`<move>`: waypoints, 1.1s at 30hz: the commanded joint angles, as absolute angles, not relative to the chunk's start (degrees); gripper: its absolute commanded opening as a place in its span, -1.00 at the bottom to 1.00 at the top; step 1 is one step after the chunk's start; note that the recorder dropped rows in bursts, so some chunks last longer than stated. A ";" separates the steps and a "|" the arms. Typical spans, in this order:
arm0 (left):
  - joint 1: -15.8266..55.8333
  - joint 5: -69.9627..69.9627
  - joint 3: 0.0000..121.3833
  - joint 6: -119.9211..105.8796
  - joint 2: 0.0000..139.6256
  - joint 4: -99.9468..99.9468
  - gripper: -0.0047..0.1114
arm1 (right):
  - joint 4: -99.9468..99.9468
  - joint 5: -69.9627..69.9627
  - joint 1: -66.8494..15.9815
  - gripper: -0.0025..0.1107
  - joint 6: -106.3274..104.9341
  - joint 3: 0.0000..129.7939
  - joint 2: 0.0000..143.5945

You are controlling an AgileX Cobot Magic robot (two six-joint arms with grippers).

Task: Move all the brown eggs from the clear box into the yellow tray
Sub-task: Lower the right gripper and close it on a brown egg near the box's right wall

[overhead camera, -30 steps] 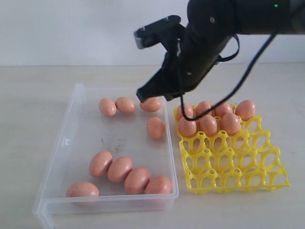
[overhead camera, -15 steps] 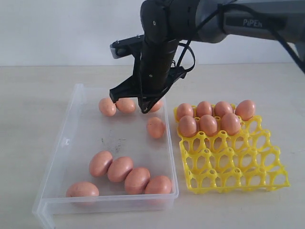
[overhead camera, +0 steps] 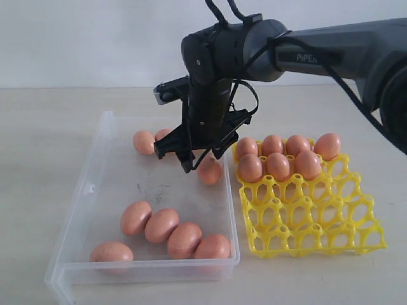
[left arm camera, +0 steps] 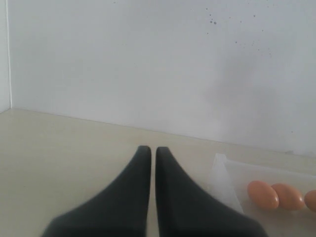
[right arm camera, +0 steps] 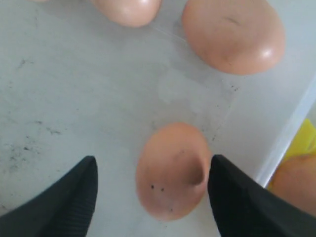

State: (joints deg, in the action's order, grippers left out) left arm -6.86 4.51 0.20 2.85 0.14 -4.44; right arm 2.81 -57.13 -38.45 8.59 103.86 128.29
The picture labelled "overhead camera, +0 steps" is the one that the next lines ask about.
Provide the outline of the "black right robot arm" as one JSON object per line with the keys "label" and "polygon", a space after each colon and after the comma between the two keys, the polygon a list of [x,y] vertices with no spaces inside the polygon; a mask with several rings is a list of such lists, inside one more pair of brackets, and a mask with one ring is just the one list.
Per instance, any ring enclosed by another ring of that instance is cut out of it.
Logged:
{"label": "black right robot arm", "polygon": [[182,102],[182,123],[155,145],[175,153],[185,172],[203,150],[220,158],[238,140],[252,111],[236,111],[239,85],[272,82],[285,72],[332,77],[371,124],[406,150],[406,19],[290,31],[277,20],[250,17],[186,36],[181,55],[188,75],[158,85],[159,104]]}

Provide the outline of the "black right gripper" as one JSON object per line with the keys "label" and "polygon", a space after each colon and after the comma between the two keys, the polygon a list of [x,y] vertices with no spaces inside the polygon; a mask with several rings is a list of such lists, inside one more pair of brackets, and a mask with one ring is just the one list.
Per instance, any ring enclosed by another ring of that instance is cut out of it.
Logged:
{"label": "black right gripper", "polygon": [[236,110],[233,99],[242,85],[253,91],[244,80],[221,79],[202,85],[190,79],[186,114],[182,126],[178,126],[163,139],[155,141],[155,154],[162,159],[168,153],[176,153],[186,173],[196,170],[203,161],[194,162],[194,150],[212,152],[221,159],[227,149],[238,141],[237,129],[251,122],[253,111]]}

